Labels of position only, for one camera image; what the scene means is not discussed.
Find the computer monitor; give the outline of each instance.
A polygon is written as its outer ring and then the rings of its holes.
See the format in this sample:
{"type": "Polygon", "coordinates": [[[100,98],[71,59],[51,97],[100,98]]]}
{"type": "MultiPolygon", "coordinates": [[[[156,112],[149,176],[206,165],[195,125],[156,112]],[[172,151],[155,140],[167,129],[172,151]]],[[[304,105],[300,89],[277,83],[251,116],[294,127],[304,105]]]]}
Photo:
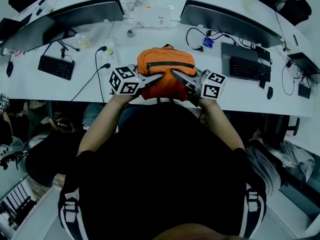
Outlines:
{"type": "Polygon", "coordinates": [[[10,18],[3,18],[0,21],[0,41],[4,41],[7,38],[11,37],[24,25],[25,24],[23,22],[10,18]]]}
{"type": "Polygon", "coordinates": [[[320,84],[320,69],[303,52],[288,54],[288,57],[291,63],[297,64],[303,70],[304,76],[312,82],[320,84]]]}
{"type": "Polygon", "coordinates": [[[73,37],[76,34],[77,32],[71,28],[48,16],[42,16],[5,40],[0,44],[0,47],[28,52],[37,47],[73,37]]]}
{"type": "Polygon", "coordinates": [[[259,22],[213,4],[196,0],[187,0],[180,16],[181,24],[197,26],[220,31],[243,38],[265,48],[282,45],[281,35],[259,22]]]}
{"type": "Polygon", "coordinates": [[[86,24],[122,21],[124,10],[120,0],[89,0],[76,3],[49,14],[49,16],[71,28],[86,24]]]}

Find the computer mouse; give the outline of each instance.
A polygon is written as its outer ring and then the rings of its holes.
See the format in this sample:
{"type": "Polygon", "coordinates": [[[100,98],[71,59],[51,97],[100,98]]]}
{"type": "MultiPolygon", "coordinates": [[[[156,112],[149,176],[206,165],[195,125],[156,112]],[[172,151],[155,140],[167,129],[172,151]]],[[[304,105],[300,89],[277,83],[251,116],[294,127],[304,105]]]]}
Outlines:
{"type": "Polygon", "coordinates": [[[6,67],[6,75],[8,78],[11,76],[12,70],[14,70],[14,64],[9,61],[8,66],[6,67]]]}
{"type": "Polygon", "coordinates": [[[270,100],[272,98],[272,95],[274,94],[274,89],[269,86],[268,88],[268,94],[266,95],[266,97],[268,98],[268,100],[270,100]]]}

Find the clear plastic container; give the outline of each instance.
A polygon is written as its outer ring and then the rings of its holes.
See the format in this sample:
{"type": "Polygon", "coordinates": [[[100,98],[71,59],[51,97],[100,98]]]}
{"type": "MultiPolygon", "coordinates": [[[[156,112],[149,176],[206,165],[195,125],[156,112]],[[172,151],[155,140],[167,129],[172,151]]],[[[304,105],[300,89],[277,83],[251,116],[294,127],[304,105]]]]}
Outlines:
{"type": "Polygon", "coordinates": [[[77,39],[80,47],[82,47],[82,48],[89,48],[90,47],[91,41],[84,34],[78,33],[75,35],[75,38],[77,39]]]}

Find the backpack strap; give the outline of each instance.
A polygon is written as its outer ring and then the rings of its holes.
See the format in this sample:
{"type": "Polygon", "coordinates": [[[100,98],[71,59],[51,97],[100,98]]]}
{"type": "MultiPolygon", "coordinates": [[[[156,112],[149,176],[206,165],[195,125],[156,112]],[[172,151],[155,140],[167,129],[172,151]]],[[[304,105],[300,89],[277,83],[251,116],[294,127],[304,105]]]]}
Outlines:
{"type": "Polygon", "coordinates": [[[60,210],[62,225],[72,240],[88,240],[79,206],[79,188],[65,194],[65,202],[60,210]]]}
{"type": "Polygon", "coordinates": [[[266,204],[261,196],[247,183],[239,237],[250,239],[256,233],[263,220],[265,208],[266,204]]]}

